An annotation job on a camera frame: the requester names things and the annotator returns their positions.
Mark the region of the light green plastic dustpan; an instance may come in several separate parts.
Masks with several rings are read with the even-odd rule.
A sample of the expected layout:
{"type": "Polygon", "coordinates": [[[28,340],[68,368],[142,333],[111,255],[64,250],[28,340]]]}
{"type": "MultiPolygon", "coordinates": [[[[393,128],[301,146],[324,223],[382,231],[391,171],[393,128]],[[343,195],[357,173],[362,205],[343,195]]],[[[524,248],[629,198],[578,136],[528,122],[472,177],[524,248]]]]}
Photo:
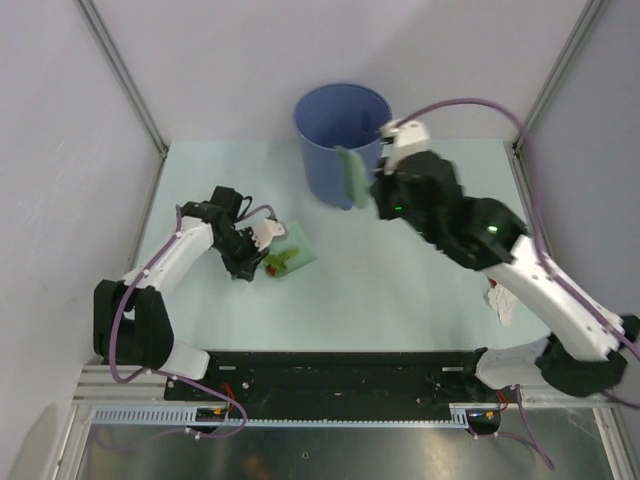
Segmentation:
{"type": "Polygon", "coordinates": [[[299,222],[287,225],[288,234],[269,247],[261,265],[268,278],[283,280],[317,259],[316,251],[299,222]]]}

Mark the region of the light green hand brush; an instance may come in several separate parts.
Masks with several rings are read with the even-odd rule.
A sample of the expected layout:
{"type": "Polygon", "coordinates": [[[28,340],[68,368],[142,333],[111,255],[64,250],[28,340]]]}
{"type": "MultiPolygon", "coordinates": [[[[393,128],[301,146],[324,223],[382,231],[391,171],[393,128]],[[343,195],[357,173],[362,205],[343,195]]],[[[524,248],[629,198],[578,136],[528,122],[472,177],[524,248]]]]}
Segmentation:
{"type": "Polygon", "coordinates": [[[342,146],[335,151],[341,160],[344,175],[344,190],[352,205],[365,209],[369,203],[368,170],[362,156],[342,146]]]}

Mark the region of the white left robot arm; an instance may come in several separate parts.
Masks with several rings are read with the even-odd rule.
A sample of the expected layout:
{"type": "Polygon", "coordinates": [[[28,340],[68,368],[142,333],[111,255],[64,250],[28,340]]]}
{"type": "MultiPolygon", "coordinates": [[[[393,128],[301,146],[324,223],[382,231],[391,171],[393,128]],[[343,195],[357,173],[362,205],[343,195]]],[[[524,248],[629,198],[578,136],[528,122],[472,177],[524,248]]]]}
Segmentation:
{"type": "Polygon", "coordinates": [[[216,251],[234,280],[253,280],[272,242],[286,228],[274,209],[255,226],[240,224],[255,215],[251,197],[218,186],[210,199],[175,208],[175,226],[154,253],[119,280],[103,280],[94,290],[93,347],[107,360],[114,380],[133,381],[152,371],[186,378],[197,398],[214,397],[221,376],[209,368],[209,354],[176,339],[166,296],[206,252],[216,251]]]}

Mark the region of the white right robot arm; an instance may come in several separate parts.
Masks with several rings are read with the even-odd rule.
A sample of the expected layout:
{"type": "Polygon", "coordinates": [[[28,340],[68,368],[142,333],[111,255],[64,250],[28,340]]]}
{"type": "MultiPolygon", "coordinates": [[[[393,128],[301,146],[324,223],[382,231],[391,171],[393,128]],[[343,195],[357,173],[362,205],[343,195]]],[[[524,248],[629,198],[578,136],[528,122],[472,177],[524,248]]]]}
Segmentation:
{"type": "Polygon", "coordinates": [[[634,315],[598,307],[546,256],[504,203],[464,194],[452,162],[427,150],[398,162],[385,157],[369,188],[382,220],[400,218],[459,266],[506,288],[549,329],[506,349],[480,348],[461,376],[463,393],[484,401],[509,385],[547,384],[574,397],[608,394],[628,362],[622,350],[639,334],[634,315]]]}

